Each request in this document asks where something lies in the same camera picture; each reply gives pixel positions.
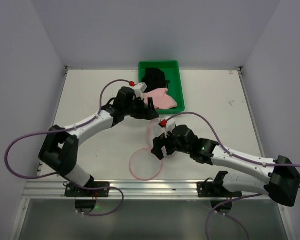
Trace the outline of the pink bra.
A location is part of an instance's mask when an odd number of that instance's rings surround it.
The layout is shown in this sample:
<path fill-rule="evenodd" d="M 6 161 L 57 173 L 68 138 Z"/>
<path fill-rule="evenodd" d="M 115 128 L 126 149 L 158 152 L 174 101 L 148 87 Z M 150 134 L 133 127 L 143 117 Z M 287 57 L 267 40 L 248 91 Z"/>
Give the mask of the pink bra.
<path fill-rule="evenodd" d="M 169 110 L 178 106 L 177 102 L 168 95 L 167 88 L 157 88 L 150 92 L 144 92 L 143 94 L 144 103 L 148 105 L 148 98 L 152 98 L 155 109 Z"/>

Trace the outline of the black bra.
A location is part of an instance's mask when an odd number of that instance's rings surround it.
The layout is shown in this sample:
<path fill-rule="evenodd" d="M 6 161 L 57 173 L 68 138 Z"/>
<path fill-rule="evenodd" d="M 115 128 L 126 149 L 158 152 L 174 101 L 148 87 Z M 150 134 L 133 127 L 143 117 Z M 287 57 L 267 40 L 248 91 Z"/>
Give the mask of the black bra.
<path fill-rule="evenodd" d="M 141 79 L 142 83 L 146 84 L 145 93 L 157 89 L 165 89 L 169 87 L 170 81 L 166 79 L 165 73 L 159 68 L 148 67 L 145 69 L 145 74 Z"/>

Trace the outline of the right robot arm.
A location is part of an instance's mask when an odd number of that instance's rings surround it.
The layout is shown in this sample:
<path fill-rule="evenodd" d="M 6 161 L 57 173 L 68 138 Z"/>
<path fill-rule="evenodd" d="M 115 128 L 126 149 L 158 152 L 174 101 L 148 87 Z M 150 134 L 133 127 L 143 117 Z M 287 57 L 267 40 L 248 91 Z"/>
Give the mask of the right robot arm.
<path fill-rule="evenodd" d="M 232 175 L 220 171 L 213 181 L 217 193 L 248 192 L 270 197 L 274 202 L 293 207 L 300 187 L 300 173 L 291 160 L 256 157 L 222 146 L 210 139 L 199 138 L 186 125 L 162 133 L 153 140 L 151 153 L 159 160 L 175 152 L 188 154 L 199 164 L 229 168 L 240 172 Z"/>

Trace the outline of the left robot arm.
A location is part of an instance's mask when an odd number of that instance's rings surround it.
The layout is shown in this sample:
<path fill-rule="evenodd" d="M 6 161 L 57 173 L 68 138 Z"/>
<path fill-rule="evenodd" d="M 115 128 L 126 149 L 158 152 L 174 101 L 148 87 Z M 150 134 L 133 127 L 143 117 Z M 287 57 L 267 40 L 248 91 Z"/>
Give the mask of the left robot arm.
<path fill-rule="evenodd" d="M 159 117 L 152 97 L 144 101 L 131 87 L 122 87 L 117 96 L 101 107 L 100 112 L 73 125 L 69 130 L 54 125 L 38 154 L 39 159 L 58 175 L 83 189 L 92 186 L 94 178 L 77 163 L 79 147 L 87 140 L 121 123 L 126 116 L 138 120 Z"/>

